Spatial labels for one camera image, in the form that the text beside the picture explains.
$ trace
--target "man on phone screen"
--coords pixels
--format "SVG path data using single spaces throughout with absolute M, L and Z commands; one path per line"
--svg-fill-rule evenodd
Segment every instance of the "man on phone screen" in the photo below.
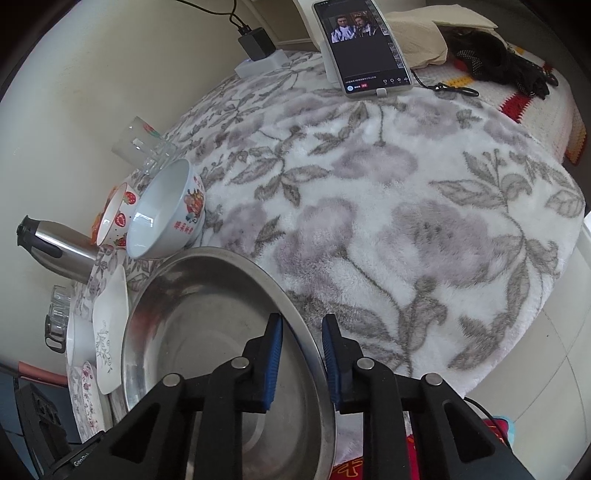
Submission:
M 343 40 L 351 40 L 355 38 L 356 28 L 349 25 L 349 20 L 346 16 L 342 15 L 336 18 L 337 27 L 333 30 L 330 35 L 330 41 L 337 43 Z
M 373 37 L 378 30 L 378 27 L 370 23 L 364 15 L 355 17 L 355 25 L 357 25 L 357 37 Z

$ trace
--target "silver screw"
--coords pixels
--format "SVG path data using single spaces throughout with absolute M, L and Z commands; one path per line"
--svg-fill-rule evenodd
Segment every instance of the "silver screw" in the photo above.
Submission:
M 165 387 L 176 387 L 181 381 L 178 374 L 168 374 L 162 379 Z
M 371 360 L 371 358 L 367 358 L 366 356 L 357 360 L 357 366 L 359 368 L 362 368 L 363 370 L 371 370 L 374 367 L 374 365 L 375 362 Z
M 248 358 L 245 358 L 243 356 L 237 356 L 235 359 L 232 360 L 231 365 L 236 369 L 242 369 L 248 367 L 249 363 L 250 362 L 248 361 Z
M 427 374 L 425 375 L 425 381 L 434 387 L 438 387 L 443 383 L 443 379 L 439 374 Z

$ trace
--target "metal basin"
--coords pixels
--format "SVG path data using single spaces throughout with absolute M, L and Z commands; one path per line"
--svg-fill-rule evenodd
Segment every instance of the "metal basin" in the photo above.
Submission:
M 335 414 L 316 344 L 273 279 L 228 250 L 179 253 L 139 293 L 123 341 L 126 406 L 133 408 L 166 374 L 197 377 L 239 356 L 247 340 L 263 334 L 271 312 L 281 312 L 290 328 L 270 411 L 243 415 L 243 478 L 326 480 Z

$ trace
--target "smartphone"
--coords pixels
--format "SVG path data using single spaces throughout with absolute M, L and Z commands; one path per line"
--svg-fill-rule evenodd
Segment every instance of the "smartphone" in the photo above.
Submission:
M 312 5 L 346 96 L 387 96 L 412 87 L 410 69 L 372 0 L 323 0 Z

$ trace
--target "bowl with red chinese characters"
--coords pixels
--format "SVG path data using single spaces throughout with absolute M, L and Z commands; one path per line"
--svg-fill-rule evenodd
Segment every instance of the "bowl with red chinese characters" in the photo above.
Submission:
M 190 247 L 205 223 L 205 188 L 197 167 L 180 158 L 163 168 L 138 201 L 127 233 L 131 258 L 166 258 Z
M 96 235 L 99 247 L 111 245 L 125 248 L 127 231 L 139 202 L 139 195 L 128 183 L 117 187 L 107 203 Z

